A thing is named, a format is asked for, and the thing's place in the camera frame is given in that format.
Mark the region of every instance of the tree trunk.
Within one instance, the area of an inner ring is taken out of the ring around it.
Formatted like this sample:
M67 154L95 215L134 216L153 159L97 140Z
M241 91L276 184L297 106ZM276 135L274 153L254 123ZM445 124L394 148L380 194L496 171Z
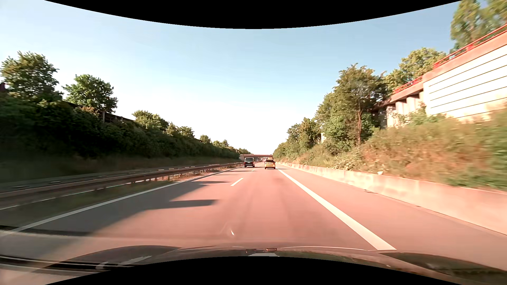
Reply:
M357 112L357 145L361 144L361 133L363 132L363 123L361 121L361 111Z

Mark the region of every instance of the highway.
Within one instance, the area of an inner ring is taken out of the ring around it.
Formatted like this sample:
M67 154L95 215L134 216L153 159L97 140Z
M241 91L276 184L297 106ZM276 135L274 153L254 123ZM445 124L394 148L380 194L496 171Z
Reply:
M506 235L297 169L263 166L233 168L41 221L33 228L86 236L15 232L0 237L0 253L65 260L128 245L263 242L396 249L507 269Z

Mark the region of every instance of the car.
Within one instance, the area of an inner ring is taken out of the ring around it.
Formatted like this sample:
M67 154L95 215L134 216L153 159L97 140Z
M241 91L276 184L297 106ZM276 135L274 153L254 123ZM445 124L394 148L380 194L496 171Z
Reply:
M244 167L251 166L255 167L255 159L253 157L245 157Z
M264 162L264 169L266 168L276 169L275 161L272 159L266 159L266 162Z

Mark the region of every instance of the red railing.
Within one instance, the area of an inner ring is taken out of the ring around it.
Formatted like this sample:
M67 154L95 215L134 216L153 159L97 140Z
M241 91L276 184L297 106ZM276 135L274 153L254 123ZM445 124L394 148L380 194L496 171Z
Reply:
M400 91L402 91L402 90L404 90L404 89L407 89L407 88L409 88L410 86L412 86L412 85L414 85L414 84L416 84L416 83L421 82L421 80L422 80L422 76L420 76L420 77L418 77L418 78L416 78L416 79L414 79L414 80L410 81L409 83L406 83L406 84L403 84L403 85L399 86L398 88L396 88L396 89L393 91L393 93L398 93L398 92L400 92Z
M481 45L481 44L483 44L483 43L485 43L485 42L487 42L487 41L489 41L489 40L491 40L491 39L494 39L495 37L497 37L497 36L499 36L499 35L501 35L501 34L503 34L503 33L505 33L505 32L507 32L507 24L505 24L505 25L501 26L500 28L498 28L498 29L496 29L496 30L492 31L491 33L489 33L489 34L487 34L487 35L483 36L482 38L480 38L480 39L478 39L478 40L475 40L475 41L473 41L472 43L470 43L470 44L468 44L468 45L466 45L466 46L464 46L464 47L460 48L459 50L457 50L457 51L455 51L455 52L451 53L450 55L448 55L448 56L446 56L446 57L442 58L441 60L437 61L437 62L433 65L433 68L437 68L437 67L441 66L442 64L444 64L444 63L446 63L446 62L449 62L449 60L451 60L451 59L453 59L453 58L456 58L457 56L462 55L462 54L464 54L465 52L467 52L467 51L469 51L469 50L471 50L471 49L473 49L473 48L475 48L475 47L477 47L477 46L479 46L479 45ZM402 91L402 90L404 90L404 89L407 89L408 87L410 87L410 86L412 86L412 85L414 85L414 84L416 84L416 83L421 82L421 80L422 80L422 76L421 76L421 77L418 77L418 78L416 78L416 79L414 79L414 80L412 80L412 81L410 81L409 83L406 83L406 84L404 84L404 85L402 85L402 86L400 86L400 87L396 88L396 89L395 89L392 93L393 93L393 94L395 94L395 93L398 93L398 92L400 92L400 91Z
M483 43L485 43L485 42L487 42L487 41L489 41L489 40L491 40L491 39L494 39L494 38L496 38L497 36L499 36L499 35L501 35L501 34L503 34L503 33L507 32L507 29L506 29L506 28L507 28L507 24L506 24L506 25L503 25L503 26L501 26L500 28L498 28L498 29L496 29L496 30L492 31L491 33L489 33L489 34L487 34L487 35L483 36L482 38L480 38L480 39L478 39L478 40L475 40L475 41L473 41L472 43L470 43L470 44L468 44L468 45L466 45L466 46L464 46L464 47L460 48L459 50L457 50L457 51L455 51L455 52L451 53L450 55L448 55L448 56L446 56L446 57L442 58L441 60L437 61L437 62L433 65L433 68L437 68L438 66L440 66L440 65L442 65L442 64L444 64L444 63L446 63L446 62L448 62L449 60L451 60L451 59L453 59L453 58L456 58L457 56L460 56L460 55L462 55L462 54L466 53L467 51L469 51L469 50L471 50L471 49L473 49L473 48L475 48L475 47L478 47L479 45L481 45L481 44L483 44Z

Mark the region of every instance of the sky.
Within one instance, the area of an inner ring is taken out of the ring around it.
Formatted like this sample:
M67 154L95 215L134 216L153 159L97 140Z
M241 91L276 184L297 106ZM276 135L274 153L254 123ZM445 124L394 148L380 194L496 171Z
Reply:
M110 82L116 115L146 110L197 138L272 154L290 126L314 116L340 70L358 63L380 74L421 47L448 52L457 5L327 26L222 29L0 0L0 60L43 54L61 85L81 74Z

